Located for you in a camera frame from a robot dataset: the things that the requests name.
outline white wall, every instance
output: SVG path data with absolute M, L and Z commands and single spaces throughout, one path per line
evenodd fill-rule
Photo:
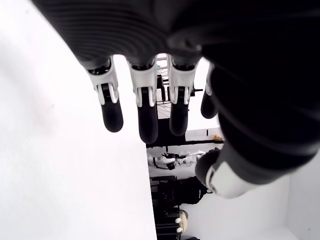
M 320 153 L 292 174 L 286 223 L 299 240 L 320 238 Z
M 274 228 L 250 237 L 241 237 L 234 240 L 298 240 L 286 227 Z
M 0 1 L 1 240 L 156 239 L 129 69 L 120 56 L 115 65 L 117 134 L 104 127 L 88 75 L 31 3 Z

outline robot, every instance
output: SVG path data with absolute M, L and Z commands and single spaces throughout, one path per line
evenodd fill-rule
M 320 3 L 205 0 L 33 0 L 86 69 L 105 127 L 121 130 L 113 55 L 130 68 L 139 134 L 158 136 L 156 55 L 166 53 L 170 130 L 185 134 L 199 59 L 211 64 L 201 113 L 217 113 L 225 144 L 196 175 L 237 197 L 307 162 L 320 147 Z

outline robotic hand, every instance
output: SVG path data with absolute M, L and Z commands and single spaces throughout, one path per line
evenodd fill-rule
M 123 126 L 113 55 L 127 59 L 139 133 L 157 139 L 156 64 L 168 54 L 170 129 L 185 133 L 198 61 L 210 60 L 201 113 L 223 149 L 197 177 L 226 198 L 310 161 L 320 144 L 320 3 L 310 0 L 33 0 L 87 70 L 106 128 Z

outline black fingertip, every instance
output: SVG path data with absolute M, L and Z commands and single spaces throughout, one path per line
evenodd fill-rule
M 200 157 L 200 159 L 197 161 L 195 165 L 195 175 L 198 178 L 198 180 L 204 185 L 206 185 L 207 172 L 209 168 L 217 162 L 219 152 L 219 149 L 207 152 L 205 155 Z
M 202 103 L 201 103 L 201 114 L 206 119 L 212 119 L 218 113 L 218 108 L 213 102 L 211 96 L 204 91 Z
M 171 103 L 170 131 L 177 137 L 183 136 L 187 131 L 188 107 L 189 105 L 183 102 L 178 102 L 177 104 Z
M 124 118 L 120 105 L 120 99 L 116 103 L 111 101 L 101 105 L 103 122 L 106 129 L 112 133 L 119 132 L 124 125 Z
M 158 138 L 158 117 L 156 106 L 138 107 L 139 134 L 146 144 L 153 144 Z

